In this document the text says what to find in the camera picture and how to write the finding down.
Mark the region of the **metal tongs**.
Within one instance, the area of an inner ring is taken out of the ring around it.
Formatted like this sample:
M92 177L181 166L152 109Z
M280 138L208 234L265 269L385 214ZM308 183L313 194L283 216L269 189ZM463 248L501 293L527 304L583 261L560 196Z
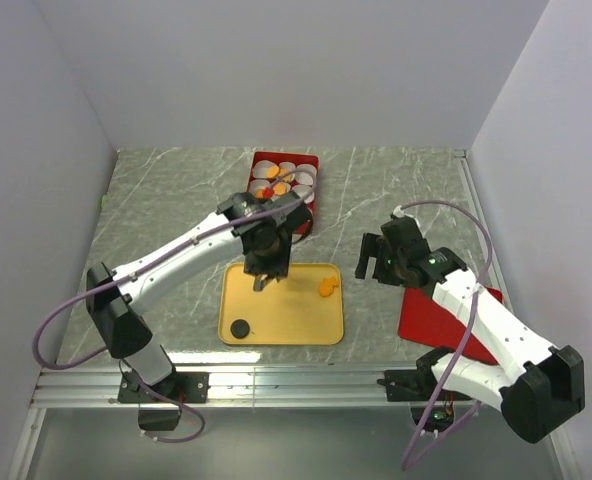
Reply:
M256 275L253 281L253 290L255 292L262 292L271 280L272 278L268 275Z

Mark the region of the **orange fish cookie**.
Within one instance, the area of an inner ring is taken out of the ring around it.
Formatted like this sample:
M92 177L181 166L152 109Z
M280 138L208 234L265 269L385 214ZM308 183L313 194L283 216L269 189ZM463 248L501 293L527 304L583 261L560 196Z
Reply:
M322 279L318 286L318 293L321 297L326 298L331 296L335 289L340 285L337 277L325 277Z

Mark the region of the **red box lid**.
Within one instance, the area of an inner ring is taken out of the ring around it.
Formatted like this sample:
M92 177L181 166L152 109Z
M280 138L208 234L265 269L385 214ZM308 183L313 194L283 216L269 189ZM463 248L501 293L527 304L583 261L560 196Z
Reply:
M417 289L405 289L398 325L401 339L456 350L466 327Z

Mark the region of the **round tan cookie top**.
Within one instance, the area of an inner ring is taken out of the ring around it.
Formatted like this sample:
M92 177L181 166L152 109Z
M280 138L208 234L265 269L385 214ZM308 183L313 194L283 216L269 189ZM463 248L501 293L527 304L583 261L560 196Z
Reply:
M279 174L280 174L280 167L277 165L273 165L267 169L265 176L267 179L274 179Z

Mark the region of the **black round cookie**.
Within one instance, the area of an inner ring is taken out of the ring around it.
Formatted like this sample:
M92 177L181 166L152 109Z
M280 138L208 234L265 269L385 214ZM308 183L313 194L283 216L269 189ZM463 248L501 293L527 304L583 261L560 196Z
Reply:
M250 334L249 323L244 319L236 319L230 326L230 333L235 339L244 339Z

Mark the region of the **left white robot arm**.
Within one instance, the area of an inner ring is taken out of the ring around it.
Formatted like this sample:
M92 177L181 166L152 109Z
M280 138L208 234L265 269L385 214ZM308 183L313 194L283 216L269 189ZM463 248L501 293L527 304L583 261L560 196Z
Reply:
M128 264L88 269L86 310L114 359L125 362L153 401L179 394L176 368L143 319L152 306L208 267L244 258L244 272L260 292L288 275L292 237L313 215L295 193L259 200L236 193L202 222Z

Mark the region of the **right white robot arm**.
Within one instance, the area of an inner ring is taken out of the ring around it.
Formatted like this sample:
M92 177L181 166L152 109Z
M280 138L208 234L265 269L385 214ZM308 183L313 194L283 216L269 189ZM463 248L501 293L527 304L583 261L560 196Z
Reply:
M379 384L391 401L427 401L462 394L501 412L510 429L535 444L585 407L584 360L572 346L557 347L523 324L477 280L452 250L432 250L417 221L393 217L361 240L355 276L417 292L469 327L495 360L487 365L438 347L414 370L388 370Z

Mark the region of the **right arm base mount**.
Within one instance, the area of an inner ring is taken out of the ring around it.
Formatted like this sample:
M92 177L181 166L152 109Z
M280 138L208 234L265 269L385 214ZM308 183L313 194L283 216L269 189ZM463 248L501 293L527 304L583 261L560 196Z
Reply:
M420 370L385 370L383 377L376 380L385 389L388 402L420 402L421 406L411 408L411 418L418 425L425 406L437 384ZM469 401L470 397L451 390L442 390L432 407L423 430L427 433L442 433L452 426L456 420L456 401Z

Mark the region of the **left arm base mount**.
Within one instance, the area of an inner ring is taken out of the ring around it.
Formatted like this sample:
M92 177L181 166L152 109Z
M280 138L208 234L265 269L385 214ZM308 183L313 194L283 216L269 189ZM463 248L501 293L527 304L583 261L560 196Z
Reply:
M174 432L183 419L193 417L198 428L189 439L194 439L206 427L205 417L195 405L207 402L209 388L207 372L173 372L161 382L147 385L135 371L128 371L121 374L117 403L138 407L138 426L150 438Z

